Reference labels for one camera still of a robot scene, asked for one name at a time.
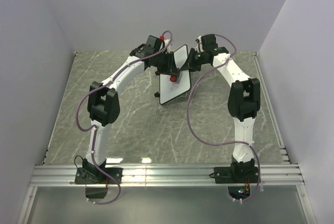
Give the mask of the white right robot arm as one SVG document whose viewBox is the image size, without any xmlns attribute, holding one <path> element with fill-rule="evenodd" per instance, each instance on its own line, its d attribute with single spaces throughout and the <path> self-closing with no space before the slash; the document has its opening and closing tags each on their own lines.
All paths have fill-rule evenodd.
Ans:
<svg viewBox="0 0 334 224">
<path fill-rule="evenodd" d="M 260 110 L 260 81 L 251 78 L 235 63 L 233 55 L 225 52 L 225 48 L 214 48 L 208 51 L 197 51 L 191 48 L 188 54 L 187 67 L 199 71 L 204 64 L 210 64 L 226 80 L 230 87 L 228 97 L 228 112 L 234 121 L 234 141 L 229 143 L 209 143 L 196 135 L 189 118 L 189 107 L 195 88 L 204 78 L 202 75 L 193 85 L 187 102 L 186 119 L 190 132 L 201 143 L 209 146 L 234 145 L 232 161 L 237 163 L 230 170 L 231 178 L 236 182 L 244 181 L 250 164 L 257 155 L 253 151 L 253 128 L 257 112 Z"/>
</svg>

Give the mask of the small black-framed whiteboard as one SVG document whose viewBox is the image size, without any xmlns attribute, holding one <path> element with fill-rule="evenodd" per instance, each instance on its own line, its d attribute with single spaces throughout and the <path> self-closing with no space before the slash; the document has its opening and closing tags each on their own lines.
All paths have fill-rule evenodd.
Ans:
<svg viewBox="0 0 334 224">
<path fill-rule="evenodd" d="M 175 52 L 171 52 L 171 60 L 167 69 L 160 73 L 159 99 L 164 105 L 191 90 L 190 71 L 186 68 L 188 47 L 182 45 Z"/>
</svg>

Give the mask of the red and black whiteboard eraser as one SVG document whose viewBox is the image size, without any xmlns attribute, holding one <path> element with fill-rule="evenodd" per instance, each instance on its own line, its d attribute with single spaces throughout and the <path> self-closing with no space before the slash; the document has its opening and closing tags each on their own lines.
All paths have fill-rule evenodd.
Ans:
<svg viewBox="0 0 334 224">
<path fill-rule="evenodd" d="M 180 73 L 181 73 L 181 71 L 178 68 L 176 73 L 171 74 L 171 76 L 170 76 L 170 82 L 178 82 Z"/>
</svg>

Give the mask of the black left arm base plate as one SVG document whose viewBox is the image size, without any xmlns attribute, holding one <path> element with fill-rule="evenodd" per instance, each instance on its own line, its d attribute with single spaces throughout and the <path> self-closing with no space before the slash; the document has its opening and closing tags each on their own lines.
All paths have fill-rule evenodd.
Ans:
<svg viewBox="0 0 334 224">
<path fill-rule="evenodd" d="M 122 180 L 122 168 L 105 168 L 104 172 L 109 176 L 113 177 L 118 184 L 121 183 Z M 78 168 L 74 180 L 75 184 L 79 185 L 89 185 L 89 184 L 116 184 L 113 180 L 111 180 L 108 176 L 104 175 L 100 171 L 97 170 L 97 174 L 94 175 L 84 168 Z"/>
</svg>

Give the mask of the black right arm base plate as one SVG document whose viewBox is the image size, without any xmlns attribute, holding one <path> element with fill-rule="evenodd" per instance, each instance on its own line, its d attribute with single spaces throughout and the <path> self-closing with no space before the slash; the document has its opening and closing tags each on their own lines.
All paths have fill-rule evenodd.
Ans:
<svg viewBox="0 0 334 224">
<path fill-rule="evenodd" d="M 257 167 L 246 172 L 234 171 L 231 167 L 214 167 L 209 177 L 214 179 L 216 184 L 241 184 L 257 183 L 258 175 Z"/>
</svg>

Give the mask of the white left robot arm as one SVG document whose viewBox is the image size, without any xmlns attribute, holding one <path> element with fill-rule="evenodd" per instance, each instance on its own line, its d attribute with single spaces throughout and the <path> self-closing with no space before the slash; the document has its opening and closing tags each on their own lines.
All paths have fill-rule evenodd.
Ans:
<svg viewBox="0 0 334 224">
<path fill-rule="evenodd" d="M 81 131 L 91 132 L 88 152 L 85 157 L 87 177 L 93 183 L 100 183 L 105 179 L 106 145 L 111 125 L 117 120 L 121 108 L 119 97 L 129 83 L 143 73 L 148 67 L 155 67 L 160 75 L 178 76 L 179 70 L 175 63 L 174 52 L 157 52 L 144 56 L 130 55 L 117 71 L 102 82 L 93 82 L 89 93 L 87 110 L 91 126 L 84 129 L 79 124 L 78 115 L 76 123 Z"/>
</svg>

